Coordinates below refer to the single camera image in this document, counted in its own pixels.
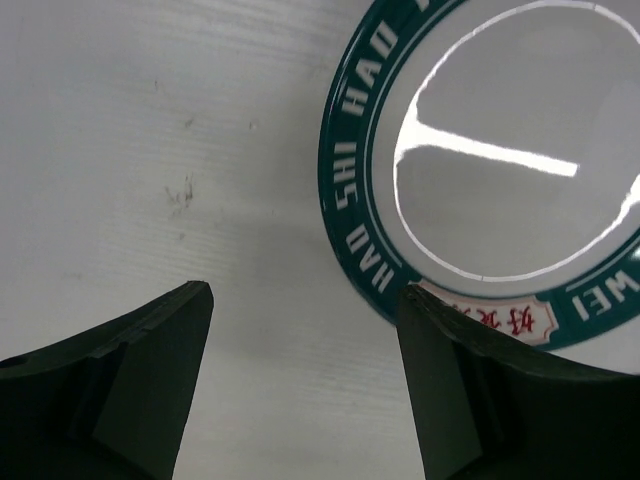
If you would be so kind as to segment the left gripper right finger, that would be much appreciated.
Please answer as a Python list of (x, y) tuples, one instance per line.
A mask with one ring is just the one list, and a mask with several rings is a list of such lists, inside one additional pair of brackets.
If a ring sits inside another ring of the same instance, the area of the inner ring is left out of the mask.
[(538, 350), (411, 285), (397, 335), (429, 479), (635, 479), (639, 379)]

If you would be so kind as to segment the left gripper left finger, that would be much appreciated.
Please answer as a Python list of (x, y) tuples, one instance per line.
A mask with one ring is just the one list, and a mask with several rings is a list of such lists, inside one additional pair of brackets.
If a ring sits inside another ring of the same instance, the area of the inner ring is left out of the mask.
[(214, 297), (189, 281), (1, 363), (4, 479), (170, 479)]

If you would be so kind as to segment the teal rimmed white plate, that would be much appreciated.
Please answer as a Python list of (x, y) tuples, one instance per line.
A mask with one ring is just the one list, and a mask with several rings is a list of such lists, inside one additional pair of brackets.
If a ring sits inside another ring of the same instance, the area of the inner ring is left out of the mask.
[(318, 191), (350, 282), (417, 284), (558, 350), (639, 318), (639, 5), (377, 1), (325, 107)]

